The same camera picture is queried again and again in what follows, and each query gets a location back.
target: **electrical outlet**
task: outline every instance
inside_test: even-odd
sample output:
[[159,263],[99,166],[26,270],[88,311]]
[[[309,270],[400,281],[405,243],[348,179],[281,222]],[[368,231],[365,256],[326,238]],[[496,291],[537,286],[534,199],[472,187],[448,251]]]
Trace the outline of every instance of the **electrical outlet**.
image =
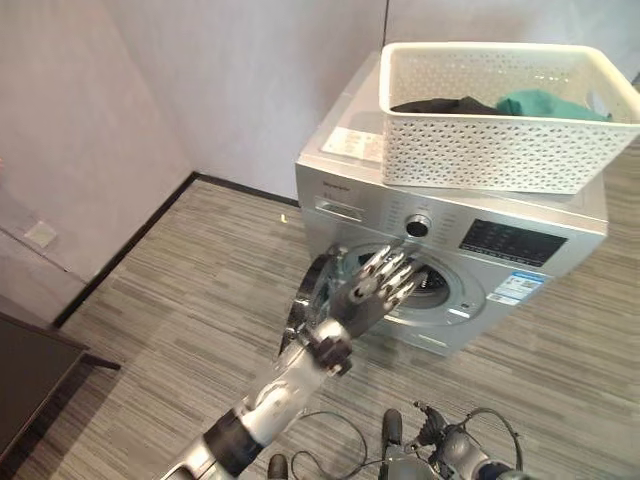
[[38,223],[36,223],[27,233],[24,234],[24,238],[31,240],[40,248],[45,248],[57,236],[58,234],[53,229],[53,227],[44,223],[42,220],[38,220]]

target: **sticker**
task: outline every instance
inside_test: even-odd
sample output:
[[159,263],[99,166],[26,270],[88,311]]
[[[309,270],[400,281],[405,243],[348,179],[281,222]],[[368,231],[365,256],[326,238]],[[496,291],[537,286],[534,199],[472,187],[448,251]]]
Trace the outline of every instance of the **sticker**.
[[517,305],[520,303],[520,300],[516,300],[515,298],[503,297],[502,295],[496,295],[495,293],[490,293],[487,295],[487,299],[493,300],[494,302],[504,303],[505,305]]
[[382,162],[382,135],[336,127],[322,146],[322,151]]
[[506,305],[517,305],[544,283],[544,277],[533,273],[513,272],[487,299]]

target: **washing machine top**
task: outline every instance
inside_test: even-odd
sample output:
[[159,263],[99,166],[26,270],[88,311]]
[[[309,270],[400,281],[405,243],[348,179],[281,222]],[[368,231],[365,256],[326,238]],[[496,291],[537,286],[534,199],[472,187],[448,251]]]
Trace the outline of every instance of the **washing machine top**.
[[[529,218],[562,224],[578,229],[598,231],[606,235],[607,210],[602,175],[598,175],[575,195],[531,194],[484,190],[391,186],[382,183],[381,164],[363,154],[366,142],[354,156],[329,153],[325,143],[336,128],[371,134],[382,134],[383,115],[378,107],[379,54],[372,54],[356,73],[323,123],[302,151],[298,167],[306,167],[365,182],[380,188],[424,198],[451,202],[484,211],[510,214],[527,210]],[[299,192],[304,207],[304,195]]]

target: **white plastic basket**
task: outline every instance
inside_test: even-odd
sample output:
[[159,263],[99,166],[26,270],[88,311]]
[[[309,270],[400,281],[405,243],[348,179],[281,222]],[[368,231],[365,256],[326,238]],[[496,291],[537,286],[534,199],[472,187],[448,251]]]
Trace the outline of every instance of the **white plastic basket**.
[[[466,96],[495,106],[504,95],[534,88],[612,119],[391,111]],[[638,93],[604,54],[579,46],[390,44],[382,51],[380,108],[383,181],[392,185],[575,193],[640,132]]]

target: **brand logo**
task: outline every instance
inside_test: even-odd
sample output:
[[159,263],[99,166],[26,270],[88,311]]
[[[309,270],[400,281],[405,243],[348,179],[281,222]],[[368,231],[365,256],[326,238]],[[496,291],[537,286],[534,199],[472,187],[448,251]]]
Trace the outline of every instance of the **brand logo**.
[[333,183],[329,183],[325,180],[322,181],[322,185],[324,185],[325,187],[329,187],[329,188],[334,188],[336,190],[340,190],[341,192],[348,192],[350,191],[350,188],[348,187],[343,187],[342,185],[335,185]]

